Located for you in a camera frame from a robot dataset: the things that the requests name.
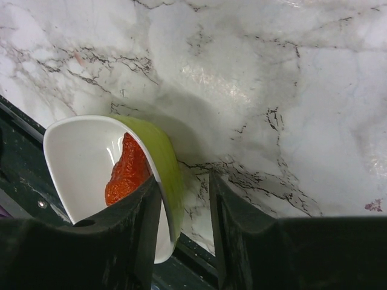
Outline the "small white square dish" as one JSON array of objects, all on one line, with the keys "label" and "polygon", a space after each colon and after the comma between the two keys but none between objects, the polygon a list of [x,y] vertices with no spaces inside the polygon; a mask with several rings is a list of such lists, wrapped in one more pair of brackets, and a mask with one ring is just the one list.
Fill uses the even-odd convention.
[{"label": "small white square dish", "polygon": [[122,155],[125,134],[136,140],[161,190],[156,264],[170,258],[181,233],[185,188],[172,143],[156,125],[134,117],[80,115],[53,123],[44,133],[44,157],[72,223],[102,210],[105,187]]}]

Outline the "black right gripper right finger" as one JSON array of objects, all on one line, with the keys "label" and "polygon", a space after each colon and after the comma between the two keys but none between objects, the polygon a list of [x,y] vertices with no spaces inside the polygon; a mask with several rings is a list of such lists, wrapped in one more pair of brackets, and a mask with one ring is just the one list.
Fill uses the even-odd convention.
[{"label": "black right gripper right finger", "polygon": [[385,289],[385,217],[273,218],[209,176],[220,289]]}]

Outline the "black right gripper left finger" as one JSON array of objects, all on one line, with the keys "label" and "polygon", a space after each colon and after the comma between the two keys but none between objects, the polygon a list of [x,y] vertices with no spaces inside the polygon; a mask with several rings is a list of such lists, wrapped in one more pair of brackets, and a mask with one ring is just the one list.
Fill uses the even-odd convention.
[{"label": "black right gripper left finger", "polygon": [[149,178],[71,227],[1,219],[1,288],[150,289],[160,208]]}]

